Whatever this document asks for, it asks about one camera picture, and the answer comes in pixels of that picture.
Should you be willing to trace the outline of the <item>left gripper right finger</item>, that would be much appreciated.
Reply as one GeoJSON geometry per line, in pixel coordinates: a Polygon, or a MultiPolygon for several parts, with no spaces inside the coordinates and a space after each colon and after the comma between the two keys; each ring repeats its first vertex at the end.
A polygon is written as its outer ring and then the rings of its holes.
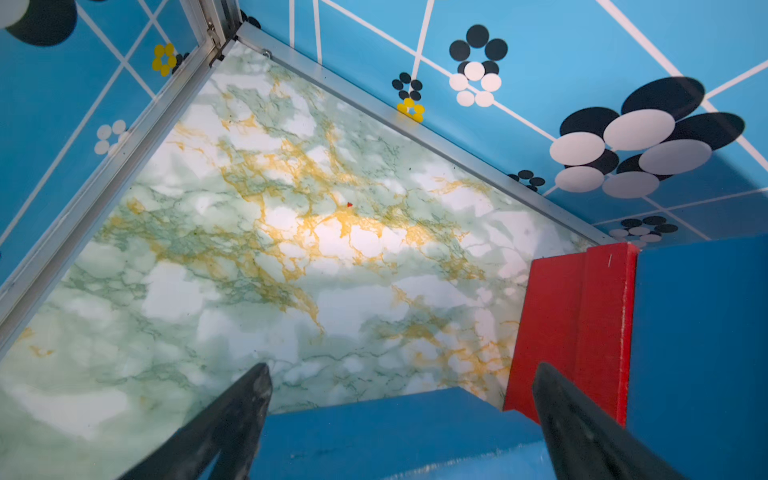
{"type": "Polygon", "coordinates": [[[532,387],[558,479],[681,479],[554,366],[538,365],[532,387]]]}

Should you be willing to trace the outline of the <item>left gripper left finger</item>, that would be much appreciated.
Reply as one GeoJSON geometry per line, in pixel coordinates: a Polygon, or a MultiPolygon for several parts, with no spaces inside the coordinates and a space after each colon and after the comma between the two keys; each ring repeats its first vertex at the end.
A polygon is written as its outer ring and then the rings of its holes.
{"type": "Polygon", "coordinates": [[[248,479],[273,392],[254,365],[123,479],[248,479]]]}

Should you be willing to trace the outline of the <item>blue shoebox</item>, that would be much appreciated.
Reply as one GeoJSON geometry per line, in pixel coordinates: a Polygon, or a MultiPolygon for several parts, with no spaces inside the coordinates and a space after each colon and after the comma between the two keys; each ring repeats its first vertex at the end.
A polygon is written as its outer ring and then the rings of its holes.
{"type": "Polygon", "coordinates": [[[541,427],[460,388],[271,415],[253,479],[552,479],[541,427]]]}
{"type": "Polygon", "coordinates": [[[627,428],[687,478],[766,478],[766,237],[639,254],[627,428]]]}

